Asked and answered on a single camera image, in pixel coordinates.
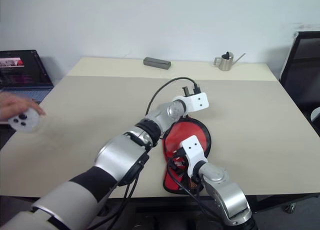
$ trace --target black cable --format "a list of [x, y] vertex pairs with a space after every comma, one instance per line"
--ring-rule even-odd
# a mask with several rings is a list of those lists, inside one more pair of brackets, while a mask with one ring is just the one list
[[210, 213], [212, 216], [214, 216], [214, 220], [219, 222], [219, 223], [223, 223], [222, 218], [216, 214], [214, 211], [212, 211], [207, 205], [205, 205], [203, 202], [201, 202], [201, 200], [199, 200], [197, 197], [195, 197], [181, 182], [179, 182], [171, 173], [170, 171], [170, 164], [173, 164], [173, 160], [172, 158], [168, 158], [168, 163], [166, 166], [167, 172], [169, 174], [169, 176], [172, 178], [172, 180], [180, 187], [182, 188], [191, 198], [193, 198], [197, 204], [199, 204], [199, 206], [201, 206], [204, 210], [206, 210], [208, 213]]
[[120, 209], [118, 210], [118, 213], [117, 213], [115, 219], [113, 219], [112, 223], [109, 225], [109, 227], [108, 227], [106, 230], [111, 230], [111, 229], [114, 227], [114, 225], [116, 224], [116, 222], [118, 221], [118, 219], [120, 218], [123, 210], [125, 209], [125, 207], [126, 207], [127, 204], [129, 203], [130, 198], [131, 198], [132, 195], [134, 194], [134, 191], [135, 191], [136, 186], [137, 186], [137, 183], [138, 183], [138, 179], [139, 179], [139, 175], [135, 178], [135, 181], [134, 181], [134, 184], [133, 184], [133, 186], [132, 186], [132, 188], [131, 188], [130, 194], [129, 194], [128, 198], [126, 199], [124, 205], [122, 206], [122, 208], [120, 208]]
[[120, 207], [118, 208], [118, 210], [117, 210], [114, 214], [112, 214], [111, 216], [107, 217], [106, 219], [104, 219], [104, 220], [96, 223], [95, 225], [89, 227], [87, 230], [94, 230], [94, 229], [100, 227], [101, 225], [109, 222], [109, 221], [112, 220], [114, 217], [116, 217], [118, 214], [121, 215], [122, 210], [123, 210], [123, 209], [126, 207], [126, 205], [128, 204], [129, 199], [131, 198], [131, 196], [132, 196], [132, 194], [133, 194], [133, 191], [134, 191], [135, 188], [136, 188], [136, 185], [137, 185], [137, 182], [138, 182], [138, 178], [139, 178], [139, 176], [136, 177], [135, 182], [134, 182], [134, 184], [133, 184], [133, 187], [132, 187], [132, 189], [131, 189], [130, 194], [129, 194], [128, 197], [127, 197], [127, 195], [128, 195], [128, 192], [129, 192], [130, 184], [128, 184], [128, 185], [126, 186], [125, 193], [124, 193], [124, 195], [123, 195], [123, 199], [122, 199], [122, 201], [121, 201], [121, 204], [120, 204]]
[[[196, 186], [196, 198], [200, 201], [200, 187], [201, 185], [199, 184], [198, 186]], [[214, 220], [216, 222], [219, 222], [217, 221], [212, 215], [210, 215], [208, 212], [206, 212], [206, 210], [203, 208], [202, 205], [199, 205], [199, 208], [201, 210], [201, 212], [207, 217], [209, 218], [210, 220]]]
[[152, 96], [152, 98], [151, 98], [151, 100], [150, 100], [150, 102], [149, 102], [149, 104], [148, 104], [148, 107], [146, 108], [145, 115], [147, 115], [147, 114], [149, 113], [151, 104], [152, 104], [152, 102], [155, 100], [157, 94], [158, 94], [163, 88], [165, 88], [166, 86], [168, 86], [170, 83], [172, 83], [172, 82], [174, 82], [174, 81], [177, 81], [177, 80], [181, 80], [181, 79], [185, 79], [185, 80], [191, 81], [191, 82], [193, 83], [193, 85], [194, 85], [194, 89], [198, 89], [198, 86], [197, 86], [196, 82], [195, 82], [193, 79], [189, 78], [189, 77], [180, 76], [180, 77], [173, 78], [173, 79], [171, 79], [170, 81], [167, 81], [164, 85], [162, 85], [162, 86], [154, 93], [154, 95]]

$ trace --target black chair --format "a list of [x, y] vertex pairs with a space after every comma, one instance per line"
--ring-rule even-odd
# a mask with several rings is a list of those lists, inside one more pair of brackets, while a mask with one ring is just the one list
[[320, 136], [320, 31], [298, 32], [279, 81]]

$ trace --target gray eraser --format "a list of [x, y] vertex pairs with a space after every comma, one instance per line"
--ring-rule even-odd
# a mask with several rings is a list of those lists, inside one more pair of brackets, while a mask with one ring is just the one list
[[159, 69], [167, 69], [167, 70], [171, 66], [170, 61], [165, 61], [165, 60], [156, 59], [152, 57], [146, 57], [145, 59], [143, 59], [143, 64], [146, 66], [151, 66]]

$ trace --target white controller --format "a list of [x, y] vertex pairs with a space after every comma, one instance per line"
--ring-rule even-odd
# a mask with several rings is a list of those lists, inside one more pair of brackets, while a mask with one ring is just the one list
[[24, 113], [9, 118], [8, 123], [18, 132], [32, 132], [39, 124], [39, 114], [33, 108], [29, 108]]

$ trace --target beige tabletop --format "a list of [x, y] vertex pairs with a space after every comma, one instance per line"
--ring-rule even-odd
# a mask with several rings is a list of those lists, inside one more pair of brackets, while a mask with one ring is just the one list
[[[142, 60], [83, 58], [41, 103], [47, 116], [38, 129], [16, 133], [0, 151], [0, 194], [40, 197], [88, 170], [101, 146], [142, 119], [158, 87], [178, 76], [195, 78], [207, 93], [209, 108], [190, 116], [211, 133], [208, 160], [225, 167], [246, 195], [320, 192], [320, 138], [265, 64], [222, 72], [207, 62], [163, 70]], [[165, 88], [153, 108], [185, 85]], [[149, 155], [133, 196], [176, 196], [162, 187], [161, 144]], [[123, 193], [119, 187], [112, 197]]]

